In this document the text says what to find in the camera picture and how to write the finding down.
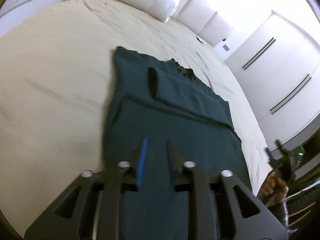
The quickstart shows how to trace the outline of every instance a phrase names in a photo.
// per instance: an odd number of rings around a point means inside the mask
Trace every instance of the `beige bed sheet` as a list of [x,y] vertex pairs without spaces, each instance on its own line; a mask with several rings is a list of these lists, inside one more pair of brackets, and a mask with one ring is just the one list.
[[210,45],[114,0],[67,1],[0,38],[0,208],[21,235],[82,170],[101,170],[116,46],[192,68],[229,102],[255,194],[270,171],[249,103]]

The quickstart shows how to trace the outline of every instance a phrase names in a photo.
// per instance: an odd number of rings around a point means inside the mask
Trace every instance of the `triangular cutout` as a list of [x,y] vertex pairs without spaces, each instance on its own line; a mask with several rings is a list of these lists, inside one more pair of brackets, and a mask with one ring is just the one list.
[[260,213],[260,209],[250,200],[239,186],[234,186],[233,189],[236,193],[243,218],[252,217]]
[[80,193],[81,187],[77,187],[73,192],[56,208],[54,213],[60,217],[70,219],[75,209],[76,202]]

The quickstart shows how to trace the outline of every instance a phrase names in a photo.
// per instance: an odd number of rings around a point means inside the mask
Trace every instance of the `white wardrobe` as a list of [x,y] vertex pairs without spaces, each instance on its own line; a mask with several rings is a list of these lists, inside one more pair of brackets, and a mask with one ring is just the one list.
[[269,148],[294,138],[320,112],[320,47],[281,16],[272,14],[225,63]]

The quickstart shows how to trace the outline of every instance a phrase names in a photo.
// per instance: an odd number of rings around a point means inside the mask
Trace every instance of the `padded headboard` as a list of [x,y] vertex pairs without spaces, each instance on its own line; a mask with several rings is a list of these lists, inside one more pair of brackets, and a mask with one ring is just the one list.
[[173,19],[182,23],[213,47],[228,38],[233,27],[207,0],[180,0]]

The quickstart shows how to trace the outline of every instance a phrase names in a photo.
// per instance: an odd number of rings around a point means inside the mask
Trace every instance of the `cabinet handle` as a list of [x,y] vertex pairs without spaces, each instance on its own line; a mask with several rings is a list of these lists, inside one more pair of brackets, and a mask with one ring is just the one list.
[[308,74],[289,95],[287,95],[283,100],[281,100],[278,104],[276,104],[276,106],[270,109],[271,114],[274,114],[282,106],[288,103],[290,99],[293,98],[310,81],[310,79],[311,79],[311,76],[310,74]]
[[255,62],[274,42],[276,41],[275,38],[272,38],[262,49],[259,50],[259,52],[254,55],[242,68],[243,70],[246,70],[250,65]]

